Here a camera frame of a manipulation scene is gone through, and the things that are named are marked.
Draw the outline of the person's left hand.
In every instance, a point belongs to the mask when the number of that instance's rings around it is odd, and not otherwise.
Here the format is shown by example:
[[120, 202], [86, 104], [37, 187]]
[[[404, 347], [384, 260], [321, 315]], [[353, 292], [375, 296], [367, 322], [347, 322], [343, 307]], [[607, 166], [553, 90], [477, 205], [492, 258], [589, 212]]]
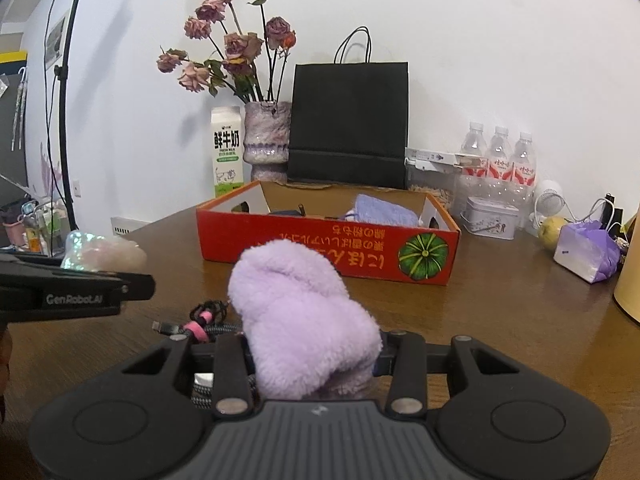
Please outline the person's left hand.
[[13, 350], [13, 340], [8, 326], [1, 326], [0, 333], [0, 416], [1, 422], [6, 419], [6, 388], [10, 380], [10, 359]]

